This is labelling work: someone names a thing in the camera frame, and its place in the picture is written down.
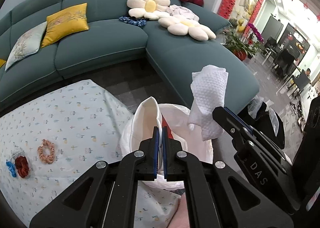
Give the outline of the person's left hand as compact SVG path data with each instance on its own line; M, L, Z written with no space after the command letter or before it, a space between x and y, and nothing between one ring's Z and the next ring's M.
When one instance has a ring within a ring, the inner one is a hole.
M181 196L180 203L177 211L175 212L172 220L170 221L168 228L189 228L189 217L187 200L185 193Z

